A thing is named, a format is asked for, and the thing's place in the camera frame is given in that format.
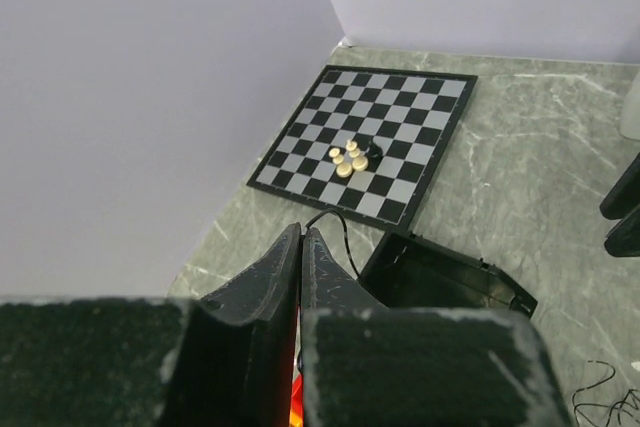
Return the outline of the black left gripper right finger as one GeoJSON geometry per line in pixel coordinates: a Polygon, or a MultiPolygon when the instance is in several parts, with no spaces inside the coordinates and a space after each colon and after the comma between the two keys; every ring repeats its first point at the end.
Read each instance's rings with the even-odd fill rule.
{"type": "Polygon", "coordinates": [[[301,261],[308,426],[568,426],[532,322],[504,308],[389,308],[309,228],[301,261]]]}

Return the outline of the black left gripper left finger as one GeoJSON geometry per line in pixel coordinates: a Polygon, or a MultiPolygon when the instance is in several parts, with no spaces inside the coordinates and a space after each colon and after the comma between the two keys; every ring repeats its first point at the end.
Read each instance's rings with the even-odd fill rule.
{"type": "Polygon", "coordinates": [[[5,426],[284,426],[302,234],[202,298],[5,298],[5,426]]]}

